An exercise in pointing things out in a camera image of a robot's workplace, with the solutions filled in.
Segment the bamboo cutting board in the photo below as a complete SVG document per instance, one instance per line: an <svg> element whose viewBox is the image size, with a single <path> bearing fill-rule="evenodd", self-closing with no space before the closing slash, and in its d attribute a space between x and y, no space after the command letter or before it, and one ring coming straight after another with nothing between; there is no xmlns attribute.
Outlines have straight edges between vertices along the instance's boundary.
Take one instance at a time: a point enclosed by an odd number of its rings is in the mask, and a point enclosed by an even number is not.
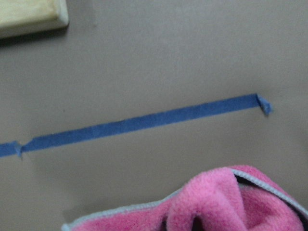
<svg viewBox="0 0 308 231"><path fill-rule="evenodd" d="M2 39L64 28L69 24L65 0L2 0Z"/></svg>

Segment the pink and grey cloth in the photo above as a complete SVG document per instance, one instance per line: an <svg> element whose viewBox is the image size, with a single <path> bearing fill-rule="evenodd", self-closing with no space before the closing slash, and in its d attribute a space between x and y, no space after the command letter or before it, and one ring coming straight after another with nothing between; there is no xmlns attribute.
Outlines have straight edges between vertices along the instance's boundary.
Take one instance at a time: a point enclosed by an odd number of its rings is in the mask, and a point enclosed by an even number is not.
<svg viewBox="0 0 308 231"><path fill-rule="evenodd" d="M308 212L251 166L203 172L168 197L90 214L64 231L305 231Z"/></svg>

